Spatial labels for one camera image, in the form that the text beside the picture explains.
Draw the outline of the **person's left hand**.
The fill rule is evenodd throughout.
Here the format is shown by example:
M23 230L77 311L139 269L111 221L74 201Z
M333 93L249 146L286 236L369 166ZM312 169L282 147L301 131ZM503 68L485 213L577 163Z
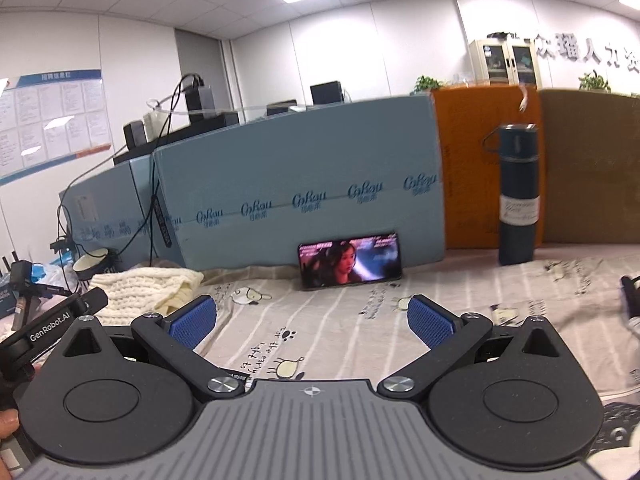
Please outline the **person's left hand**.
M0 439L2 442L13 436L20 428L20 416L15 408L7 408L0 412Z

